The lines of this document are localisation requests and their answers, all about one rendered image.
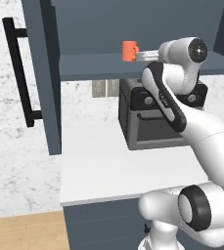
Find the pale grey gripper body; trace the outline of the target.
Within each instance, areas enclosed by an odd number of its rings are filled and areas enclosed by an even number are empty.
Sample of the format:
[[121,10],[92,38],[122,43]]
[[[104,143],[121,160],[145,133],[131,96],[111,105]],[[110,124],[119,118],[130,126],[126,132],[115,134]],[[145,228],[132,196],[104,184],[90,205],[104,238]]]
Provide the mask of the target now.
[[136,61],[137,62],[157,62],[158,50],[139,52],[136,54]]

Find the blue-grey base cabinet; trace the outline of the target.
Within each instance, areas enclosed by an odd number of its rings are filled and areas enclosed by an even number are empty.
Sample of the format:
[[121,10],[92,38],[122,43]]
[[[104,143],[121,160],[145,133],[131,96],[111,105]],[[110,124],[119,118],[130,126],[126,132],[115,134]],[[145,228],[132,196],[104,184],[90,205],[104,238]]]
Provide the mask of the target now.
[[138,199],[63,206],[70,250],[137,250],[151,222]]

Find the orange mug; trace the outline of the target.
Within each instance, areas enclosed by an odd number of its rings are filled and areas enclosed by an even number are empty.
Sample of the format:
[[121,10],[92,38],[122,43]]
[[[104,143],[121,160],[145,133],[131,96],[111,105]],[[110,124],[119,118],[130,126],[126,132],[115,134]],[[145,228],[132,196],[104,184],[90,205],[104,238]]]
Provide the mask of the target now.
[[125,62],[133,62],[139,53],[136,41],[123,41],[121,45],[121,59]]

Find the dark grey toaster oven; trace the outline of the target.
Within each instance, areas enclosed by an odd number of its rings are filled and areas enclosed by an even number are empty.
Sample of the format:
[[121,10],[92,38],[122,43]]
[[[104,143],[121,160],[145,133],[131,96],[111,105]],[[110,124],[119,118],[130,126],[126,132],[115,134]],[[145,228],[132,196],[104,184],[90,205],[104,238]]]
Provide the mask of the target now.
[[[153,98],[145,104],[146,97]],[[137,117],[163,116],[151,93],[140,79],[120,79],[118,99],[118,121],[130,150],[186,146],[186,141],[175,132],[166,120],[144,121]]]

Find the blue-grey wall cabinet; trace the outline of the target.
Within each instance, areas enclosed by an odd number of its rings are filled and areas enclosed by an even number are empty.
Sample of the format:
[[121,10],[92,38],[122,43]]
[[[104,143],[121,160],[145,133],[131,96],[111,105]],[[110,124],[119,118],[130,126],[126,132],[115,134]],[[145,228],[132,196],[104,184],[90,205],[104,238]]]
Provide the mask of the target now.
[[224,56],[213,51],[224,0],[52,0],[64,81],[138,78],[143,62],[124,62],[121,43],[142,51],[183,37],[208,47],[202,75],[224,74]]

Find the grey wall socket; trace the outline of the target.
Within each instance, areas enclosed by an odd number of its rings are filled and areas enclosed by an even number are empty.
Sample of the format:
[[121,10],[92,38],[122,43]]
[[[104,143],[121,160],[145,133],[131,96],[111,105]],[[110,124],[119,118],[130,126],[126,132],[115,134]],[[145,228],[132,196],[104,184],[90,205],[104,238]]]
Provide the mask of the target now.
[[93,80],[92,81],[92,96],[94,98],[103,98],[106,95],[106,81]]
[[108,96],[117,97],[119,95],[119,80],[110,79],[108,81]]

